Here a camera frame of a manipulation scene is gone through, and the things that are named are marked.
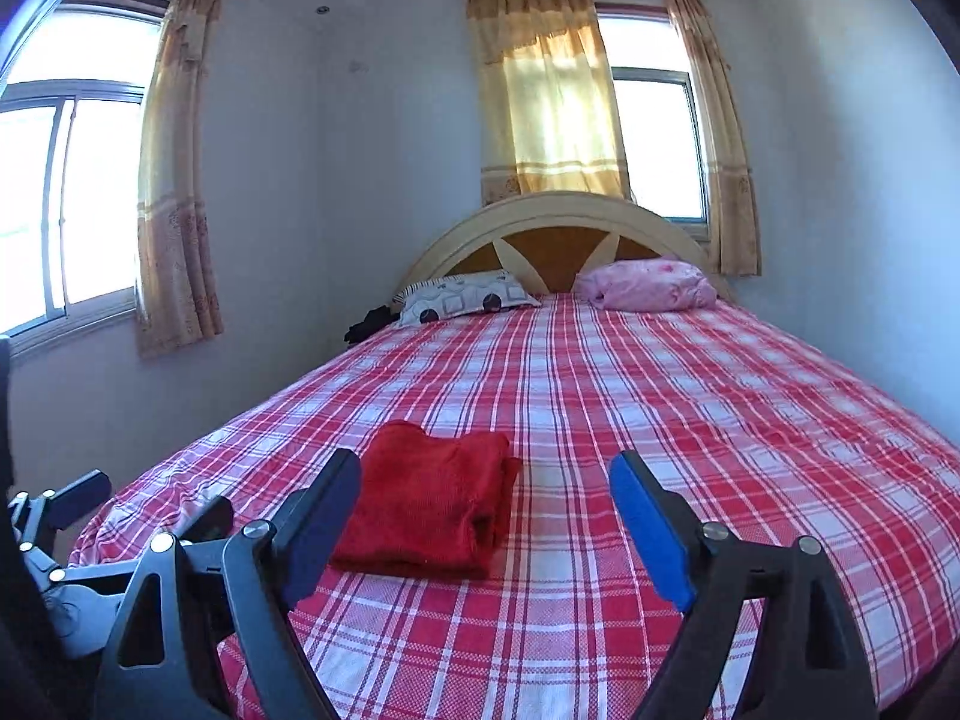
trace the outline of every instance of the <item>wall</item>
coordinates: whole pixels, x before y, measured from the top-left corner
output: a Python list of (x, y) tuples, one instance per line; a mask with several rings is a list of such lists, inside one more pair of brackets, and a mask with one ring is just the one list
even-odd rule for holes
[[(664, 0), (597, 0), (663, 4)], [(764, 276), (736, 285), (770, 322), (799, 328), (786, 263), (793, 162), (757, 0), (705, 0), (733, 69), (760, 206)], [(325, 36), (323, 173), (344, 329), (383, 303), (406, 269), (480, 208), (480, 112), (464, 0), (387, 0)]]
[(124, 320), (18, 358), (21, 487), (56, 488), (92, 467), (126, 484), (325, 360), (318, 45), (258, 0), (224, 0), (200, 166), (226, 331), (142, 362)]
[(800, 333), (960, 442), (960, 76), (909, 0), (762, 1), (798, 165)]

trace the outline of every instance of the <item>silver screw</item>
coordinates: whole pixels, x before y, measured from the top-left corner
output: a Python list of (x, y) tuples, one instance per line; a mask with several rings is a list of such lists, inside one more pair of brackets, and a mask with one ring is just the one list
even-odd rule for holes
[(704, 536), (711, 541), (723, 541), (730, 535), (730, 528), (722, 522), (704, 522)]
[(806, 552), (808, 555), (819, 555), (822, 549), (819, 541), (813, 536), (800, 536), (800, 552)]
[(166, 552), (174, 545), (174, 538), (169, 533), (157, 533), (150, 539), (150, 548), (154, 552)]
[(260, 538), (270, 533), (270, 523), (265, 519), (254, 519), (243, 526), (243, 535), (247, 538)]

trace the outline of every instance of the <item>sunlit curtain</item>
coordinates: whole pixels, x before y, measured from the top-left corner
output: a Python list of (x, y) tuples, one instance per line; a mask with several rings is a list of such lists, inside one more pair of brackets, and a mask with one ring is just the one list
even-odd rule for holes
[(483, 204), (545, 190), (630, 197), (593, 0), (467, 0), (484, 117)]
[(760, 275), (754, 182), (727, 63), (701, 0), (666, 0), (666, 6), (690, 56), (693, 92), (704, 124), (710, 264), (720, 274)]
[(138, 347), (152, 356), (223, 331), (198, 176), (200, 83), (220, 0), (171, 0), (143, 103)]

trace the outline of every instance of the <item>black circle on pillow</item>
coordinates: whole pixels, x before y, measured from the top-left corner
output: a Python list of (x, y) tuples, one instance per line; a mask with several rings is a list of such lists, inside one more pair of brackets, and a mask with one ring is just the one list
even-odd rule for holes
[(503, 302), (500, 300), (500, 295), (491, 293), (483, 299), (483, 310), (485, 314), (496, 314), (502, 305)]

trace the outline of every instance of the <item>arched headboard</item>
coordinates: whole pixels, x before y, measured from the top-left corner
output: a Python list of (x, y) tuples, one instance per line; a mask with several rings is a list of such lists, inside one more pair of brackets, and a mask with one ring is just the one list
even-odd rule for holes
[[(407, 272), (410, 284), (507, 269), (530, 293), (569, 292), (584, 269), (673, 254), (707, 272), (707, 255), (682, 228), (640, 206), (585, 191), (541, 191), (488, 205), (444, 234)], [(709, 274), (717, 293), (730, 285)]]

